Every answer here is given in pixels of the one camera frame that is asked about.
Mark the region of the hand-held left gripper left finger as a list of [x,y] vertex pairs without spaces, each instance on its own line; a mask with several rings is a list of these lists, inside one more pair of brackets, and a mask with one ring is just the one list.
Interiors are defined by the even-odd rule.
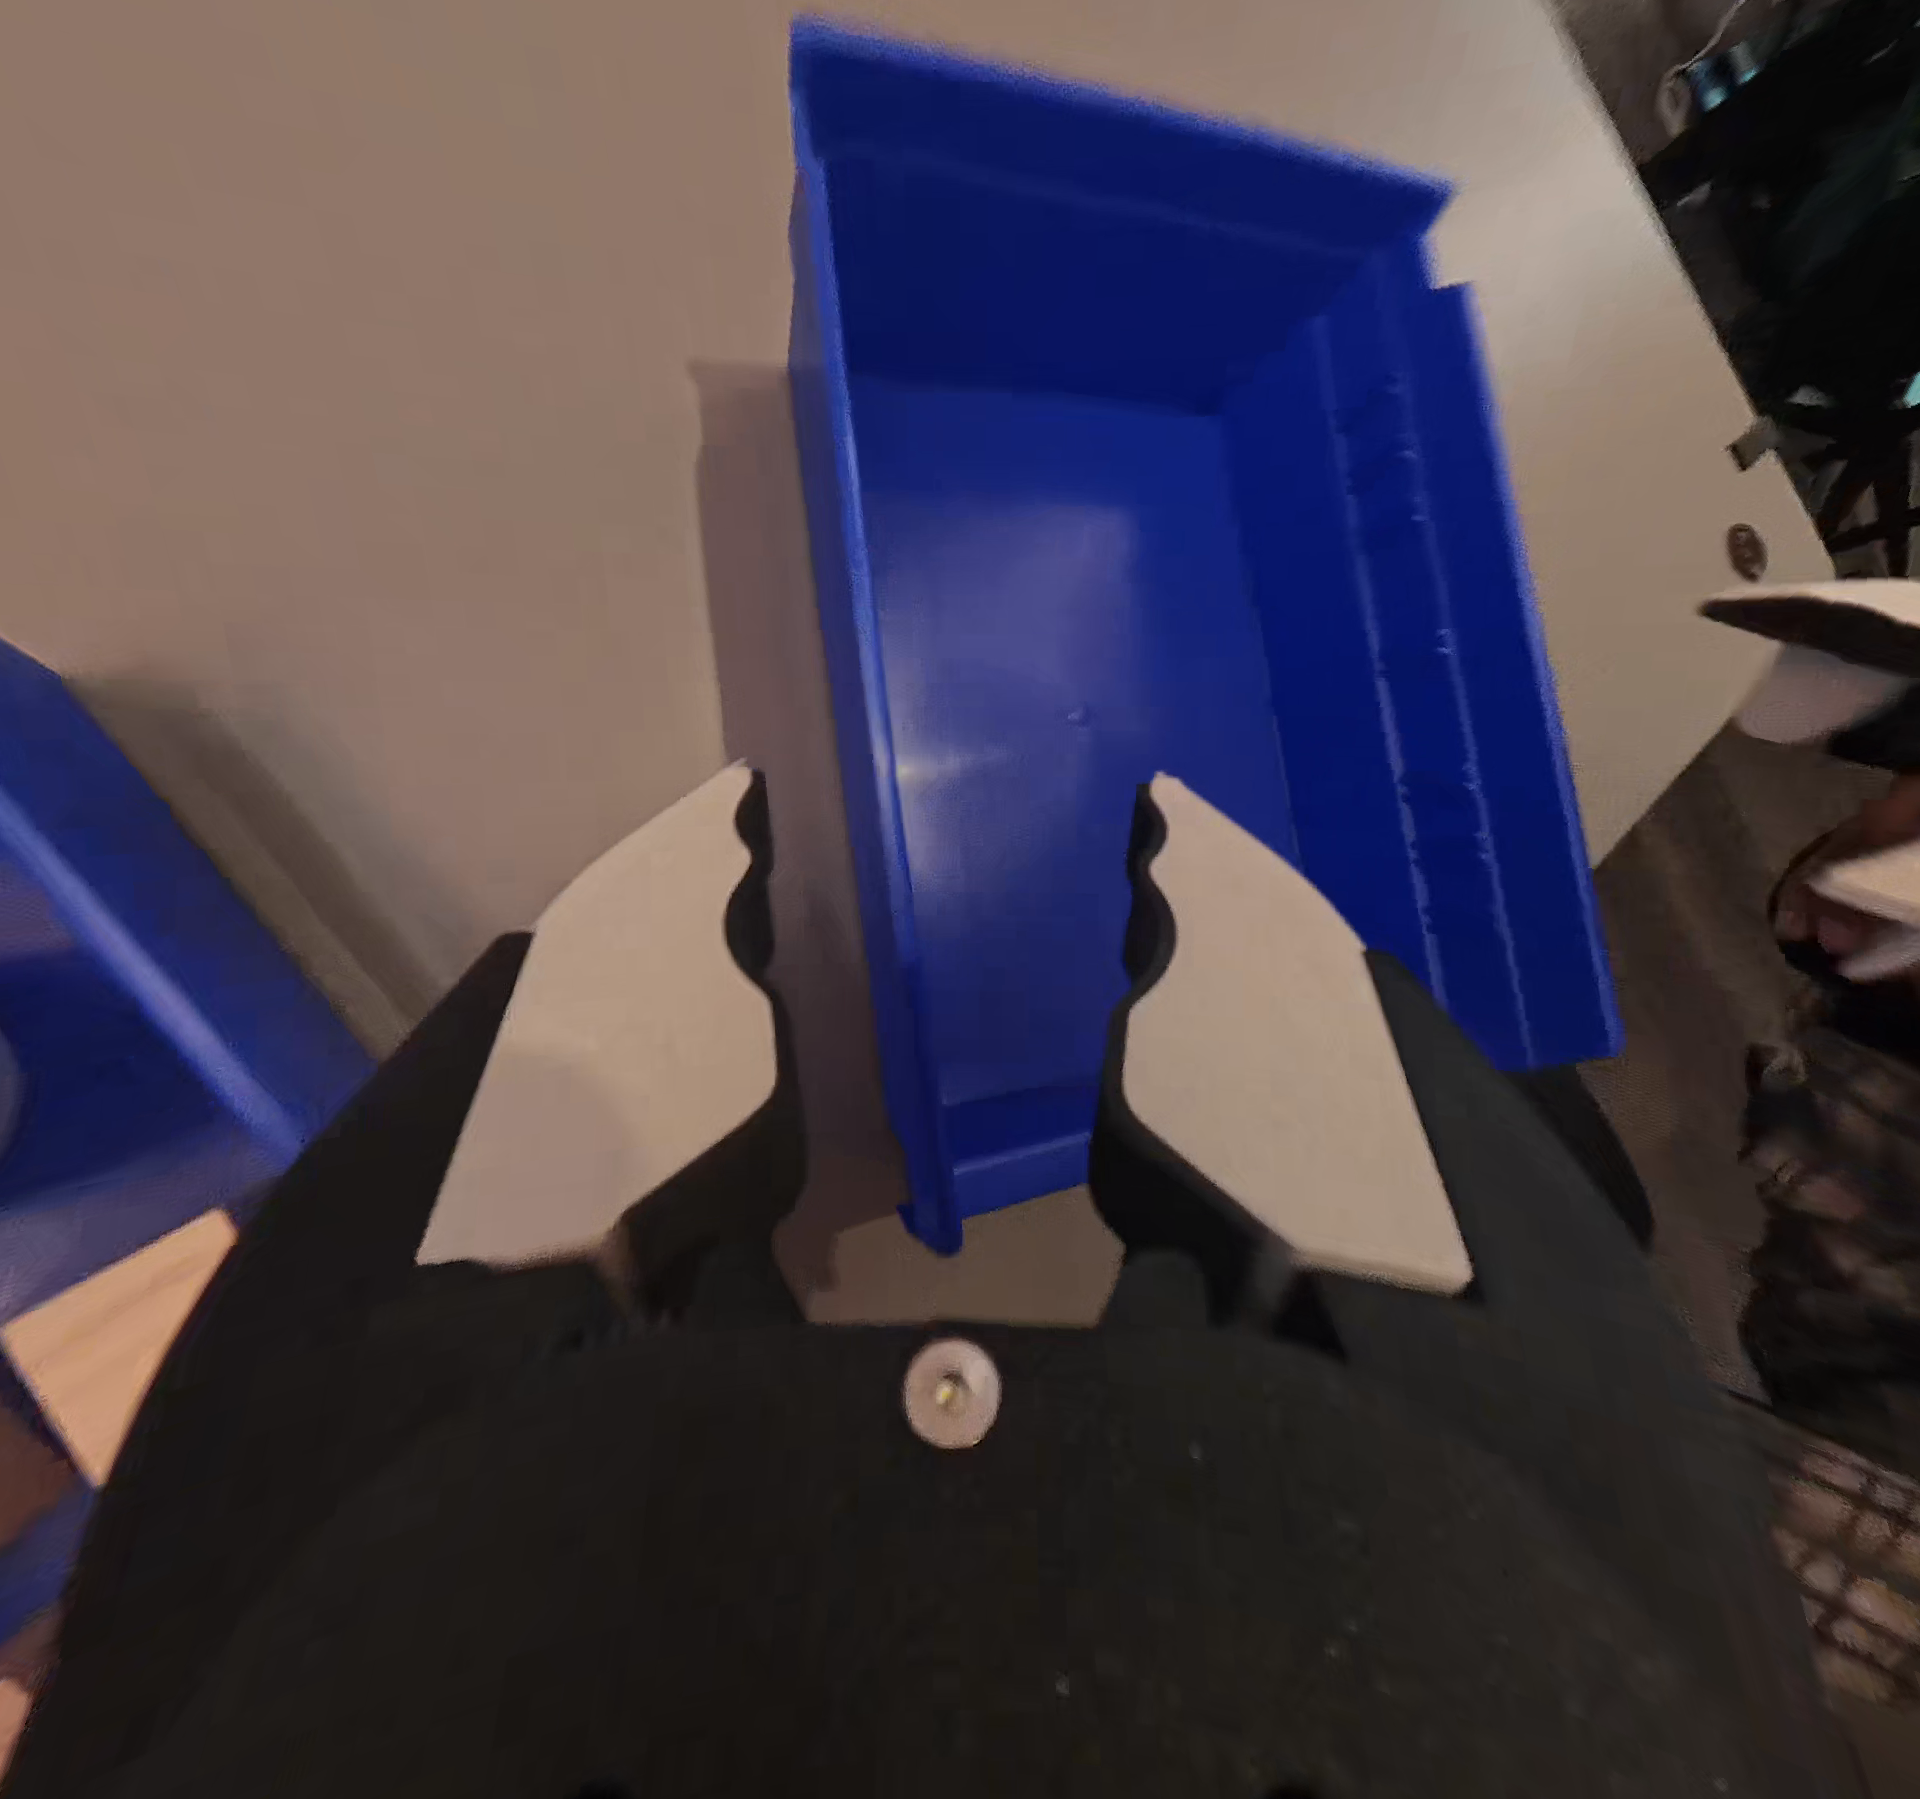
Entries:
[[770,990],[767,782],[731,764],[594,860],[537,920],[420,1266],[523,1268],[618,1240],[634,1276],[768,1242],[806,1178],[793,1032]]

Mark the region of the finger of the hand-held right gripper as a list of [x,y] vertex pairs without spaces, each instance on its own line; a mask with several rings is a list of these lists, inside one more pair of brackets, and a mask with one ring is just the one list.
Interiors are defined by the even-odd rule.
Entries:
[[1848,666],[1919,666],[1919,588],[1753,588],[1697,614]]
[[1783,648],[1740,704],[1740,732],[1783,748],[1827,746],[1912,692],[1912,680],[1807,648]]

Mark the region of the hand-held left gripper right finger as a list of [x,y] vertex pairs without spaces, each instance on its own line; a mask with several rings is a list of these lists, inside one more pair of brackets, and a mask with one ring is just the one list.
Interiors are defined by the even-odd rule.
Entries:
[[1189,1260],[1211,1297],[1284,1297],[1305,1274],[1467,1292],[1358,932],[1171,774],[1139,790],[1127,880],[1088,1174],[1123,1254]]

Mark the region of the blue plastic bin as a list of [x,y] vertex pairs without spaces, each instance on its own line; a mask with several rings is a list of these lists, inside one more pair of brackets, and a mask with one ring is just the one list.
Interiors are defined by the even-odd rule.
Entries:
[[375,1062],[60,676],[2,650],[2,1317],[244,1216]]
[[796,20],[793,400],[903,1222],[1087,1180],[1159,772],[1506,1072],[1623,1044],[1429,172]]

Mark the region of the wooden cube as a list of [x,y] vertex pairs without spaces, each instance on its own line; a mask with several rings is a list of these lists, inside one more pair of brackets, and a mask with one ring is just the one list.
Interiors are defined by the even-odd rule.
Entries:
[[228,1212],[209,1212],[5,1325],[12,1367],[89,1485],[109,1479],[234,1240]]

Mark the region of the person's right hand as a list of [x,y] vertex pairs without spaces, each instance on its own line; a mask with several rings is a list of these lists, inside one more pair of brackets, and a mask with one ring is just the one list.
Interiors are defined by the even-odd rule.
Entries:
[[1775,942],[1856,984],[1916,976],[1916,840],[1919,780],[1898,778],[1788,864]]

